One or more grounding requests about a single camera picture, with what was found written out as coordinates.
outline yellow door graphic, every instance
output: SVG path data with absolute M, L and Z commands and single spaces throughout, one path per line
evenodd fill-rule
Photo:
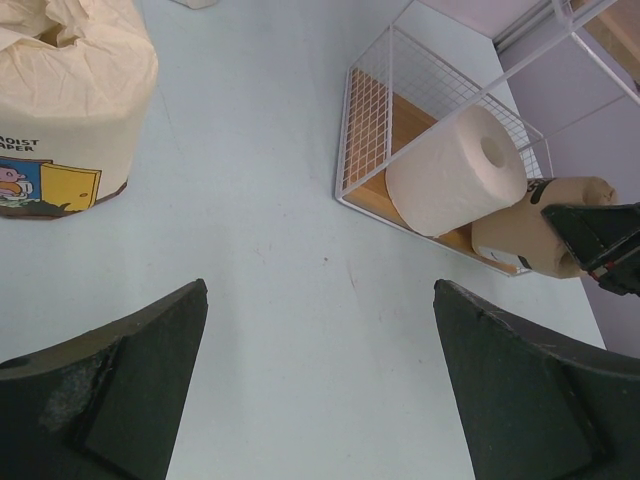
M 42 200 L 65 206 L 68 212 L 86 210 L 96 203 L 100 170 L 44 164 L 41 167 Z

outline white toilet paper roll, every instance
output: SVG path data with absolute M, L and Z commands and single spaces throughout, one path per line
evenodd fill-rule
M 527 191 L 511 137 L 477 105 L 446 120 L 389 165 L 386 181 L 402 219 L 430 237 L 509 207 Z

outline toilet paper package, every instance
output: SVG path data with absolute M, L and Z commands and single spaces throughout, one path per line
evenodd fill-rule
M 527 190 L 511 137 L 477 105 L 417 140 L 389 165 L 386 182 L 402 219 L 431 237 L 509 207 Z
M 65 216 L 124 189 L 158 72 L 131 0 L 4 0 L 0 72 L 0 214 Z
M 520 202 L 473 222 L 473 249 L 483 257 L 551 277 L 577 277 L 583 272 L 540 212 L 552 204 L 614 205 L 617 201 L 614 188 L 597 177 L 530 180 Z

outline cartoon illustration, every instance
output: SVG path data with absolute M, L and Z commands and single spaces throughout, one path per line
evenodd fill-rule
M 10 165 L 0 163 L 0 197 L 24 200 L 33 192 L 33 185 Z
M 101 174 L 52 160 L 0 157 L 0 214 L 64 216 L 87 210 L 97 200 Z

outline white metal frame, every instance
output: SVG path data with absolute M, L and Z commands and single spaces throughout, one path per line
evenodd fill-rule
M 547 39 L 547 41 L 539 46 L 536 50 L 534 50 L 533 52 L 531 52 L 526 58 L 524 58 L 523 60 L 521 60 L 520 62 L 518 62 L 517 64 L 515 64 L 513 67 L 511 67 L 510 69 L 508 69 L 506 72 L 504 72 L 502 75 L 500 75 L 498 78 L 496 78 L 495 80 L 493 80 L 492 82 L 490 82 L 488 85 L 486 85 L 485 87 L 480 87 L 479 85 L 477 85 L 475 82 L 473 82 L 471 79 L 467 78 L 466 76 L 464 76 L 462 73 L 460 73 L 459 71 L 457 71 L 454 67 L 452 67 L 450 64 L 448 64 L 444 59 L 441 59 L 440 57 L 438 57 L 437 55 L 435 55 L 433 52 L 431 52 L 426 46 L 422 45 L 419 41 L 417 41 L 415 38 L 411 37 L 411 35 L 407 34 L 406 32 L 404 32 L 401 28 L 399 28 L 397 26 L 397 22 L 399 21 L 399 19 L 402 17 L 402 15 L 406 12 L 406 10 L 417 0 L 411 0 L 406 7 L 402 10 L 402 12 L 396 17 L 396 19 L 381 33 L 381 35 L 373 42 L 373 44 L 367 49 L 365 50 L 365 52 L 362 53 L 362 55 L 360 55 L 358 57 L 358 59 L 354 62 L 354 64 L 352 65 L 352 67 L 349 69 L 349 73 L 347 75 L 347 79 L 346 79 L 346 88 L 345 88 L 345 97 L 344 97 L 344 114 L 343 114 L 343 120 L 342 120 L 342 128 L 341 128 L 341 142 L 340 142 L 340 152 L 339 152 L 339 161 L 338 161 L 338 170 L 337 170 L 337 175 L 336 175 L 336 184 L 335 184 L 335 196 L 337 198 L 337 200 L 342 203 L 343 205 L 346 205 L 356 211 L 359 211 L 361 213 L 364 213 L 365 215 L 368 215 L 370 217 L 375 218 L 376 220 L 379 220 L 387 225 L 390 225 L 396 229 L 399 230 L 403 230 L 406 232 L 411 233 L 412 235 L 415 235 L 419 238 L 425 239 L 427 241 L 431 241 L 430 239 L 423 237 L 421 235 L 418 235 L 410 230 L 407 230 L 405 228 L 403 228 L 402 226 L 396 225 L 393 222 L 390 222 L 374 213 L 371 213 L 367 210 L 364 210 L 356 205 L 351 204 L 350 202 L 348 202 L 344 197 L 346 195 L 348 195 L 351 191 L 353 191 L 355 188 L 358 188 L 359 186 L 361 186 L 362 184 L 364 184 L 366 181 L 368 181 L 369 179 L 371 179 L 374 175 L 378 174 L 380 171 L 382 171 L 384 168 L 386 168 L 391 162 L 393 162 L 394 160 L 396 160 L 400 155 L 403 155 L 404 153 L 406 153 L 407 151 L 409 151 L 411 148 L 413 148 L 418 142 L 420 142 L 421 140 L 423 140 L 427 135 L 432 135 L 434 132 L 436 132 L 438 130 L 438 128 L 440 127 L 440 123 L 442 123 L 441 121 L 439 121 L 436 125 L 434 125 L 432 128 L 428 129 L 427 131 L 423 132 L 420 136 L 418 136 L 413 142 L 411 142 L 410 144 L 406 145 L 404 148 L 402 148 L 400 151 L 395 152 L 393 155 L 391 154 L 391 134 L 392 134 L 392 121 L 393 121 L 393 115 L 392 115 L 392 111 L 393 111 L 393 95 L 394 95 L 394 81 L 396 80 L 394 78 L 394 47 L 395 47 L 395 43 L 397 41 L 397 39 L 395 39 L 394 34 L 396 32 L 401 32 L 402 35 L 405 35 L 406 37 L 410 38 L 411 41 L 415 42 L 416 45 L 418 45 L 421 49 L 424 49 L 425 52 L 428 52 L 430 56 L 437 58 L 439 61 L 441 61 L 444 65 L 446 65 L 448 68 L 452 69 L 453 71 L 455 71 L 456 75 L 460 76 L 460 78 L 465 79 L 467 82 L 469 82 L 469 84 L 473 85 L 475 87 L 475 92 L 473 92 L 470 96 L 468 96 L 468 98 L 466 98 L 464 101 L 460 102 L 459 104 L 457 104 L 457 106 L 453 109 L 451 109 L 451 111 L 448 112 L 447 115 L 445 115 L 443 118 L 438 118 L 438 120 L 444 120 L 445 118 L 449 118 L 450 116 L 456 115 L 457 113 L 463 111 L 464 109 L 466 109 L 467 107 L 476 104 L 476 103 L 482 103 L 482 102 L 486 102 L 489 101 L 491 102 L 491 104 L 495 104 L 495 105 L 499 105 L 499 107 L 501 109 L 504 109 L 507 112 L 510 112 L 511 115 L 513 115 L 514 118 L 516 118 L 519 122 L 521 122 L 522 126 L 524 129 L 526 129 L 526 132 L 529 135 L 529 143 L 525 146 L 521 146 L 521 148 L 519 148 L 519 151 L 521 153 L 521 155 L 525 154 L 527 152 L 527 150 L 529 150 L 529 155 L 535 157 L 535 154 L 533 153 L 533 148 L 537 147 L 543 148 L 543 152 L 544 154 L 547 156 L 547 159 L 549 161 L 549 167 L 551 172 L 553 172 L 553 167 L 551 164 L 551 157 L 550 157 L 550 152 L 549 152 L 549 146 L 548 146 L 548 138 L 550 138 L 552 135 L 548 136 L 547 138 L 543 137 L 543 135 L 532 125 L 528 124 L 526 121 L 524 121 L 523 119 L 521 119 L 520 117 L 518 117 L 515 113 L 511 112 L 507 107 L 505 107 L 503 104 L 501 104 L 500 102 L 498 102 L 495 97 L 493 97 L 490 92 L 492 92 L 496 87 L 498 87 L 499 85 L 501 85 L 503 82 L 506 82 L 509 78 L 511 78 L 513 75 L 515 75 L 516 73 L 520 72 L 522 69 L 524 69 L 525 67 L 527 67 L 528 65 L 530 65 L 532 62 L 534 62 L 535 60 L 537 60 L 538 58 L 540 58 L 542 55 L 544 55 L 546 52 L 548 52 L 549 50 L 551 50 L 552 48 L 554 48 L 556 45 L 558 45 L 560 42 L 562 42 L 563 40 L 567 39 L 567 38 L 571 38 L 573 41 L 575 41 L 592 59 L 593 61 L 608 75 L 612 78 L 612 80 L 614 82 L 616 82 L 616 84 L 623 90 L 623 92 L 627 95 L 629 95 L 636 103 L 638 103 L 638 105 L 640 105 L 640 98 L 638 97 L 637 92 L 634 92 L 631 88 L 629 88 L 629 86 L 622 80 L 620 79 L 615 72 L 613 72 L 603 61 L 602 59 L 600 59 L 598 57 L 598 55 L 596 55 L 590 48 L 588 45 L 586 45 L 582 39 L 578 36 L 578 34 L 576 33 L 580 28 L 582 28 L 587 22 L 589 22 L 590 20 L 592 20 L 593 18 L 595 18 L 597 15 L 599 15 L 600 13 L 602 13 L 606 8 L 609 8 L 611 5 L 613 5 L 617 0 L 592 0 L 592 2 L 590 2 L 587 6 L 580 8 L 578 11 L 574 12 L 572 11 L 572 9 L 570 8 L 570 2 L 569 0 L 552 0 L 553 3 L 553 7 L 554 7 L 554 11 L 556 14 L 556 18 L 557 20 L 561 23 L 561 25 L 563 26 L 563 28 L 561 29 L 560 32 L 558 32 L 557 34 L 555 34 L 554 36 L 552 36 L 551 38 Z M 351 110 L 351 87 L 352 87 L 352 80 L 353 80 L 353 74 L 354 71 L 356 71 L 357 66 L 359 65 L 359 62 L 361 62 L 365 56 L 368 54 L 368 52 L 371 51 L 372 48 L 376 47 L 376 45 L 380 42 L 383 42 L 385 39 L 385 36 L 388 36 L 388 72 L 385 75 L 384 81 L 386 81 L 387 83 L 387 106 L 386 106 L 386 133 L 385 133 L 385 139 L 384 141 L 386 142 L 385 145 L 385 155 L 384 155 L 384 159 L 379 162 L 378 164 L 376 164 L 374 166 L 373 169 L 369 169 L 369 170 L 365 170 L 364 175 L 362 175 L 361 177 L 358 177 L 357 180 L 353 183 L 348 184 L 345 181 L 345 168 L 346 168 L 346 153 L 347 153 L 347 136 L 348 136 L 348 128 L 349 128 L 349 112 Z M 534 172 L 534 175 L 532 175 L 532 172 L 528 172 L 530 176 L 540 176 L 539 173 L 539 169 L 537 170 L 537 172 Z M 447 250 L 450 251 L 455 251 L 451 248 L 446 247 L 445 245 L 442 245 L 440 243 L 437 242 L 433 242 L 436 243 L 437 245 L 446 248 Z M 499 271 L 501 273 L 501 270 L 491 267 L 490 265 L 486 265 L 488 268 L 492 268 L 496 271 Z

